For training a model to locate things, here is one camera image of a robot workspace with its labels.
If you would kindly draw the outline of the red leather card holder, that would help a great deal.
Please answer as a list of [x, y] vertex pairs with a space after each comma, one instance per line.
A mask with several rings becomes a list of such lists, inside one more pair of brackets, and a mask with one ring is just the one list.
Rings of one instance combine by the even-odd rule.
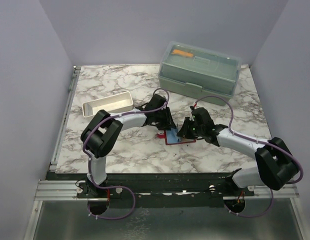
[[165, 141], [165, 144], [167, 146], [170, 145], [181, 145], [181, 144], [190, 144], [195, 143], [195, 139], [186, 139], [183, 137], [177, 136], [178, 129], [177, 128], [171, 128], [170, 130], [164, 130], [163, 133], [157, 133], [156, 137], [158, 139], [163, 139]]

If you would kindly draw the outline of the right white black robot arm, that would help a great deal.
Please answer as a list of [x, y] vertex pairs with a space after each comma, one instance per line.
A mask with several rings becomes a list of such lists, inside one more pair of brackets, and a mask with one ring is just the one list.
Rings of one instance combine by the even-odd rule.
[[236, 196], [249, 186], [267, 186], [278, 191], [300, 171], [284, 141], [278, 137], [262, 140], [232, 132], [224, 124], [215, 124], [209, 112], [193, 108], [177, 133], [188, 140], [203, 139], [209, 144], [235, 150], [256, 161], [256, 166], [237, 169], [227, 178], [225, 191]]

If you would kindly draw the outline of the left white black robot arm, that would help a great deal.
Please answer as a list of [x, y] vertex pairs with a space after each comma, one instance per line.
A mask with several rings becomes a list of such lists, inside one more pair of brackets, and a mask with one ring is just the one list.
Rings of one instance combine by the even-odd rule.
[[159, 131], [176, 129], [169, 100], [159, 94], [153, 94], [149, 102], [129, 112], [111, 114], [99, 110], [80, 136], [82, 150], [88, 156], [87, 178], [91, 182], [88, 191], [96, 198], [106, 191], [106, 159], [113, 149], [121, 132], [145, 126], [156, 127]]

